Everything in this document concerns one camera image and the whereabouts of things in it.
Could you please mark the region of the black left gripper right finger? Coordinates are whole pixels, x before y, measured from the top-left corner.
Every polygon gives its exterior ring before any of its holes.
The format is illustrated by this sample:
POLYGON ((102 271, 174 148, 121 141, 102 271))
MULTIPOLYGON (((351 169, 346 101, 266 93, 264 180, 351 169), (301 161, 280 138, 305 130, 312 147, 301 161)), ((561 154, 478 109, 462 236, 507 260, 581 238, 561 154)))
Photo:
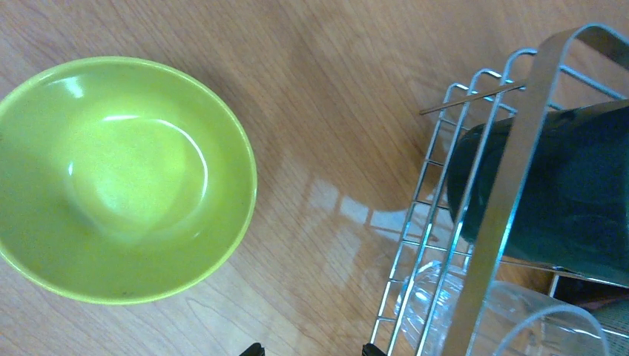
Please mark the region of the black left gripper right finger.
POLYGON ((380 350, 372 343, 366 343, 362 346, 362 356, 386 356, 386 353, 380 350))

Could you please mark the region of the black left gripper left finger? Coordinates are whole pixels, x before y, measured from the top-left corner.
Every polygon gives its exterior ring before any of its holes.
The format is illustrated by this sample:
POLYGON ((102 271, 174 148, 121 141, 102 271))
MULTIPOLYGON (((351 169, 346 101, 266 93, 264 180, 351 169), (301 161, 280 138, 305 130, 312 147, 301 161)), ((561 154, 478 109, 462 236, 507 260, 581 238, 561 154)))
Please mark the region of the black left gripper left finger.
POLYGON ((251 344, 240 356, 265 356, 266 350, 261 343, 251 344))

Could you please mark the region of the wire metal dish rack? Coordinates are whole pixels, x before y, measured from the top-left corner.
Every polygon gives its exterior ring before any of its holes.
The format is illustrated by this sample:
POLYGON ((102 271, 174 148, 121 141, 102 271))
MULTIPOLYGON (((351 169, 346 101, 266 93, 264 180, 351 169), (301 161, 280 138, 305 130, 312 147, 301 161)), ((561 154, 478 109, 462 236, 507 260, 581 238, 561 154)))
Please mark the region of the wire metal dish rack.
POLYGON ((441 263, 437 290, 450 266, 465 271, 439 355, 472 355, 496 280, 554 299, 560 282, 626 291, 628 284, 504 253, 546 115, 618 100, 628 101, 628 38, 594 23, 515 50, 501 68, 484 67, 468 82, 452 83, 441 104, 421 111, 435 127, 368 343, 386 355, 423 355, 437 300, 416 347, 401 332, 395 304, 403 291, 406 307, 419 268, 433 260, 441 263))

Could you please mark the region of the yellow green small bowl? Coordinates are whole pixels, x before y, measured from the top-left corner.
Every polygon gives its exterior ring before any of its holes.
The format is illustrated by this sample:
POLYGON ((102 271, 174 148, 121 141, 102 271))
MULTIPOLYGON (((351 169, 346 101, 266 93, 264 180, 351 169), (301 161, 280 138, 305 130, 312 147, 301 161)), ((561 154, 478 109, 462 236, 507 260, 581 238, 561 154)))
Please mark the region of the yellow green small bowl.
POLYGON ((1 257, 63 297, 129 305, 185 291, 233 254, 256 197, 240 121, 167 65, 78 59, 1 101, 1 257))

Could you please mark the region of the dark green cup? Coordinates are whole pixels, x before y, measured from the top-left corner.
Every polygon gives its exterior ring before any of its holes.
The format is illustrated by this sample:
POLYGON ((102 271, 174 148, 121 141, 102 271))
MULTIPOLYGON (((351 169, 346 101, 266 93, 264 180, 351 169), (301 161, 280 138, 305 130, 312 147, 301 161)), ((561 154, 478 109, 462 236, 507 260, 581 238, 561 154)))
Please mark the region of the dark green cup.
POLYGON ((628 284, 628 101, 546 115, 504 253, 628 284))

